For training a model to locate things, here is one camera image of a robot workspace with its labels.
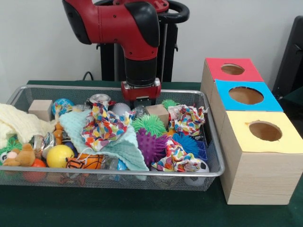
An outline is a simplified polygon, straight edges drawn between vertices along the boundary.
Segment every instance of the red square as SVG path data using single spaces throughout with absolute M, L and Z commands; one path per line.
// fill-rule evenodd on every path
M 263 82 L 250 59 L 206 58 L 213 80 Z

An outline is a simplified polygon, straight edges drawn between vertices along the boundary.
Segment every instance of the wooden block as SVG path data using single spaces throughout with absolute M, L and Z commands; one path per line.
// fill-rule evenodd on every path
M 160 105 L 150 105 L 147 106 L 146 111 L 149 115 L 157 115 L 161 121 L 164 123 L 164 127 L 167 128 L 169 125 L 169 112 L 165 109 L 165 107 Z
M 204 62 L 201 91 L 211 102 L 215 80 L 261 81 L 263 79 L 250 59 L 206 58 Z
M 29 114 L 36 115 L 39 119 L 44 121 L 51 121 L 52 119 L 52 100 L 34 100 L 28 109 Z
M 222 131 L 225 110 L 283 111 L 264 82 L 216 80 L 210 106 L 219 135 Z
M 303 140 L 284 113 L 227 111 L 220 141 L 228 204 L 289 203 L 303 172 Z

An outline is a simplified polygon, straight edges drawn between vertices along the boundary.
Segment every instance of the orange ball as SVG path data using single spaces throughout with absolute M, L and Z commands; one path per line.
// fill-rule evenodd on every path
M 54 135 L 56 138 L 62 140 L 62 130 L 57 129 L 56 131 L 53 132 L 53 135 Z
M 61 139 L 56 138 L 56 145 L 61 145 L 61 144 L 62 144 L 62 140 L 61 140 Z
M 46 167 L 46 164 L 40 159 L 36 158 L 31 167 Z M 46 172 L 24 172 L 23 177 L 28 182 L 36 183 L 41 181 L 46 176 Z
M 102 155 L 87 155 L 87 154 L 81 154 L 80 157 L 77 158 L 78 161 L 86 161 L 86 164 L 84 165 L 84 169 L 100 169 L 101 163 L 102 163 Z
M 63 130 L 63 127 L 60 125 L 59 122 L 55 125 L 55 128 L 56 130 Z

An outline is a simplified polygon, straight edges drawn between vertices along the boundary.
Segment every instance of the yellow box top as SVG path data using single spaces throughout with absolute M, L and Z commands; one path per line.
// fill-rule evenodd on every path
M 227 111 L 245 152 L 303 153 L 303 139 L 283 112 Z

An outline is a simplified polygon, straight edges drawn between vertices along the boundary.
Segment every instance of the wire mesh basket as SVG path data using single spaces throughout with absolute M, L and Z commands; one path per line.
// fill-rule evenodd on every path
M 55 101 L 64 97 L 75 104 L 83 104 L 87 98 L 100 93 L 117 102 L 125 102 L 119 88 L 26 85 L 18 88 L 7 104 L 27 112 L 35 99 Z M 165 99 L 209 108 L 206 96 L 199 91 L 162 90 L 157 104 Z M 0 185 L 206 191 L 224 172 L 224 162 L 210 109 L 205 118 L 202 138 L 206 143 L 209 173 L 0 166 Z

